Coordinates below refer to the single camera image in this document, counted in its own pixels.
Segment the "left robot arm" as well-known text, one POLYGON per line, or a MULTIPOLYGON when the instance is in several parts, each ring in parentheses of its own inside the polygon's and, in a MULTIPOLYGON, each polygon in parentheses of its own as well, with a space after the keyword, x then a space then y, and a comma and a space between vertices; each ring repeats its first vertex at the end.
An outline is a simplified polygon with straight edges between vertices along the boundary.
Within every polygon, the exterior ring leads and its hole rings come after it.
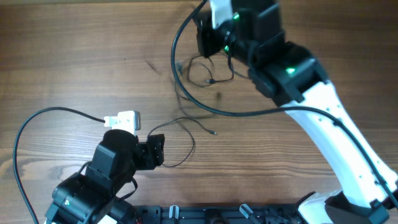
POLYGON ((53 191, 53 201, 45 217, 47 223, 99 223, 113 208, 130 197, 116 194, 125 184, 137 187, 134 174, 153 170, 164 162, 163 134, 150 135, 139 142, 130 132, 112 129, 97 145, 91 161, 61 182, 53 191))

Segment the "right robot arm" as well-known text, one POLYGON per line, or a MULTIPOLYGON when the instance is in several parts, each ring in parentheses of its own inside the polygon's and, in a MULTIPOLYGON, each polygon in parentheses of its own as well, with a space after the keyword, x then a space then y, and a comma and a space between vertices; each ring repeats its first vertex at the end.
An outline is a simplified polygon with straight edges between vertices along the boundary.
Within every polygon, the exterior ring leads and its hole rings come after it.
POLYGON ((298 204, 307 223, 384 223, 397 206, 397 174, 373 151, 344 109, 318 59, 289 42, 275 1, 211 1, 197 9, 198 50, 219 51, 248 66, 256 89, 309 135, 340 189, 311 193, 298 204))

